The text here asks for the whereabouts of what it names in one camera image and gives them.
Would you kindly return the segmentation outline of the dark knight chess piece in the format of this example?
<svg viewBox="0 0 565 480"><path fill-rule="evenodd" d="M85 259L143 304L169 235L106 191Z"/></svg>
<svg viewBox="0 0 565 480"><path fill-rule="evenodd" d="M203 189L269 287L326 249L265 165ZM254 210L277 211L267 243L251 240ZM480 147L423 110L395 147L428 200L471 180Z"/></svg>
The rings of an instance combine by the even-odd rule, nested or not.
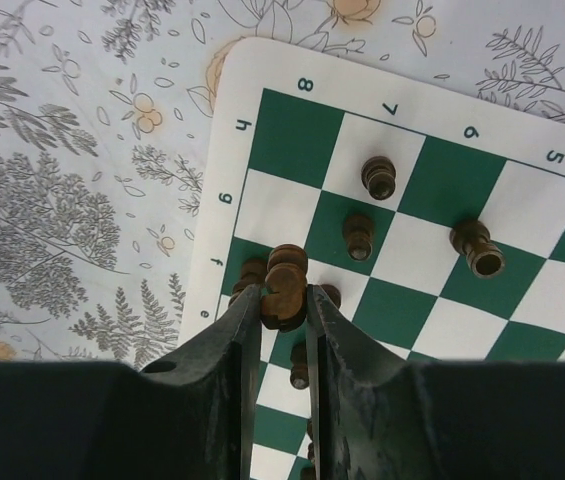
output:
<svg viewBox="0 0 565 480"><path fill-rule="evenodd" d="M308 257L293 244L274 248L267 261L260 314L269 330L289 332L299 328L306 317Z"/></svg>

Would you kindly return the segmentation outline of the green white chess board mat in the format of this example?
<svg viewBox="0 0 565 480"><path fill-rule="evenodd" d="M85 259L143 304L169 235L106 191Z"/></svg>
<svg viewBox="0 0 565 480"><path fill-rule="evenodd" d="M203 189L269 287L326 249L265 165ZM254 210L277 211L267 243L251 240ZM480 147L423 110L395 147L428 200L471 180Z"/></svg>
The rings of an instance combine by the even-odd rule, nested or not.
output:
<svg viewBox="0 0 565 480"><path fill-rule="evenodd" d="M227 309L243 262L290 243L344 316L408 360L565 361L565 124L261 38L207 68L213 120L181 336ZM363 164L396 188L373 199ZM373 253L347 253L352 214ZM451 229L480 220L505 267L476 277Z"/></svg>

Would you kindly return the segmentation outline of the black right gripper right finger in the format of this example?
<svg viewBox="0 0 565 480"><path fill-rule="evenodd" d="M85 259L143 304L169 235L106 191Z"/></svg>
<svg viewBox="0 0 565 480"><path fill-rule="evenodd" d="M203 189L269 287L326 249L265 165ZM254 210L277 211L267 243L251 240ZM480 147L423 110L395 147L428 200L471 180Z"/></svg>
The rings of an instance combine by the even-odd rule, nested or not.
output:
<svg viewBox="0 0 565 480"><path fill-rule="evenodd" d="M321 479L565 479L565 362L406 361L306 294Z"/></svg>

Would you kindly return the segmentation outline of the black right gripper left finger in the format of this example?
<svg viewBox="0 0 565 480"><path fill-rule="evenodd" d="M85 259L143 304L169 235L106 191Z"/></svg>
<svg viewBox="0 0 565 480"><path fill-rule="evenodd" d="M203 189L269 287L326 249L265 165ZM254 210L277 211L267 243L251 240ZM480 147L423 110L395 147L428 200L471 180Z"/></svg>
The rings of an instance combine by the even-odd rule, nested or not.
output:
<svg viewBox="0 0 565 480"><path fill-rule="evenodd" d="M0 479L246 479L261 292L142 370L0 362Z"/></svg>

